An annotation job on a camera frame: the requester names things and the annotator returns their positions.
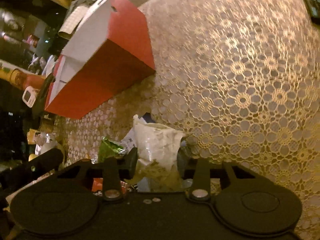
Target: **table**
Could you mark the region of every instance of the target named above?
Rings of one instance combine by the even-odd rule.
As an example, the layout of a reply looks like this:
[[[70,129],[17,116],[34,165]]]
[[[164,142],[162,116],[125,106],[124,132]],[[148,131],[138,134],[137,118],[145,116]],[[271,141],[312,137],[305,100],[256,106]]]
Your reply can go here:
[[[134,114],[188,133],[195,155],[233,160],[294,191],[296,232],[320,237],[320,36],[303,0],[149,0],[156,75],[81,120],[58,119],[68,164],[121,140]],[[212,181],[212,190],[219,190]]]

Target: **red box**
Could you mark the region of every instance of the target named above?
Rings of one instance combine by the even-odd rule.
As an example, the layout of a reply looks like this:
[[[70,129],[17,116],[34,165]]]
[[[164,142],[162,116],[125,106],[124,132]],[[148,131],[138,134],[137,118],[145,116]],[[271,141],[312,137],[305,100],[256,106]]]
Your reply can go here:
[[[155,72],[144,14],[128,0],[103,0],[63,49],[45,110],[80,119]]]

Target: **green snack bag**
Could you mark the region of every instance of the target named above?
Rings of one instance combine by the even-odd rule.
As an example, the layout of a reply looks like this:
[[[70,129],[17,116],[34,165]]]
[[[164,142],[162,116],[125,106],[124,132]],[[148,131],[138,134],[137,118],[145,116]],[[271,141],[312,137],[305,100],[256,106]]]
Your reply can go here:
[[[104,162],[106,158],[116,155],[126,154],[126,150],[120,143],[111,141],[107,137],[103,137],[98,153],[98,163]]]

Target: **food packaging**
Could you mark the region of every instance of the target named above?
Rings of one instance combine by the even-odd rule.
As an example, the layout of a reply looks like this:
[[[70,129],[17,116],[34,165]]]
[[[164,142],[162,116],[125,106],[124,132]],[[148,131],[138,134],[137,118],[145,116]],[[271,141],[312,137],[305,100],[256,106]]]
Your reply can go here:
[[[163,124],[146,123],[137,115],[133,117],[133,129],[139,159],[135,176],[128,182],[135,185],[146,177],[152,192],[181,191],[177,155],[185,134]]]
[[[102,183],[103,183],[103,178],[94,178],[93,179],[93,184],[92,184],[92,192],[96,196],[102,196]],[[129,191],[132,191],[132,188],[130,185],[124,181],[121,181],[121,191],[122,194],[126,194]]]
[[[47,136],[45,133],[38,130],[29,129],[27,133],[28,144],[37,144],[42,146],[47,142]]]
[[[103,137],[99,147],[98,162],[104,162],[106,158],[116,155],[125,155],[127,151],[120,143],[111,141],[107,137]]]

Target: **screw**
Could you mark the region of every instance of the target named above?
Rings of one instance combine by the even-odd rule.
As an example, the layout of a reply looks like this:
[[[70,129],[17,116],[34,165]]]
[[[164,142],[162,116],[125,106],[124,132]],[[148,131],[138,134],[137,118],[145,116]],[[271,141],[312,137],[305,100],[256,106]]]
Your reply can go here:
[[[116,189],[106,190],[104,194],[106,195],[107,198],[118,198],[121,196],[120,191]]]
[[[203,198],[206,197],[208,195],[208,192],[204,189],[195,189],[192,192],[193,196],[195,196],[196,198]]]
[[[144,202],[145,204],[151,204],[151,203],[152,203],[152,200],[151,200],[151,199],[145,199],[145,200],[143,200],[143,202]]]
[[[161,198],[154,197],[154,198],[152,199],[152,201],[153,201],[153,202],[160,202],[160,201],[161,201]]]

